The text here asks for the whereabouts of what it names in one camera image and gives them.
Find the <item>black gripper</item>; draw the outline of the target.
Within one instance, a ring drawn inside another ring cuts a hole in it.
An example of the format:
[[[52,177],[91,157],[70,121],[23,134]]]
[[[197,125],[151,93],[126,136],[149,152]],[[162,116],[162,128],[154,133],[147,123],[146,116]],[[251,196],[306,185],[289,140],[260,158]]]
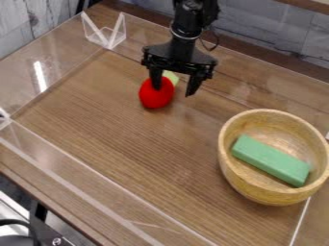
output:
[[[195,94],[203,80],[213,77],[217,59],[205,54],[195,45],[175,44],[169,41],[143,47],[142,65],[149,69],[151,85],[162,87],[165,70],[190,75],[185,96]]]

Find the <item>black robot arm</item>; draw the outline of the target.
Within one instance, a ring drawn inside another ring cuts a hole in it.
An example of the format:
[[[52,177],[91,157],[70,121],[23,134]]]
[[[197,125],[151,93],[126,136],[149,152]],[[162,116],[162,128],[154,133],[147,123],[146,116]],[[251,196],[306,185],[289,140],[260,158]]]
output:
[[[195,42],[217,20],[217,0],[173,0],[175,16],[170,24],[171,40],[143,47],[142,65],[149,69],[155,90],[162,88],[165,70],[189,75],[185,96],[195,94],[202,83],[214,75],[217,59],[203,53]]]

